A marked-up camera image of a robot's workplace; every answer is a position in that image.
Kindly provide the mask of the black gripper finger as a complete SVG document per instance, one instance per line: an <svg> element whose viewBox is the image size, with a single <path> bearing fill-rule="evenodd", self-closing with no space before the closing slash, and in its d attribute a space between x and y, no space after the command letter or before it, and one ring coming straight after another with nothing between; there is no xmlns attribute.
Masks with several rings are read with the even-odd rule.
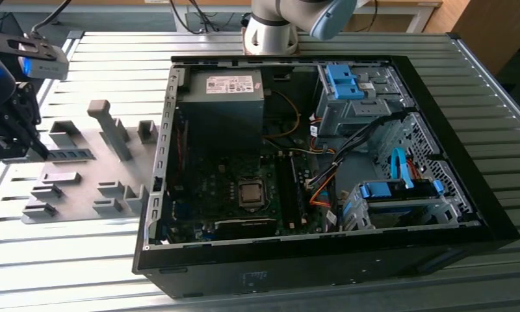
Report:
<svg viewBox="0 0 520 312"><path fill-rule="evenodd" d="M30 82L15 83L11 96L3 104L1 123L7 138L25 149L30 148L41 157L47 158L47 148L39 141L35 126L41 123L35 91Z"/></svg>
<svg viewBox="0 0 520 312"><path fill-rule="evenodd" d="M25 157L27 147L15 139L0 136L0 159Z"/></svg>

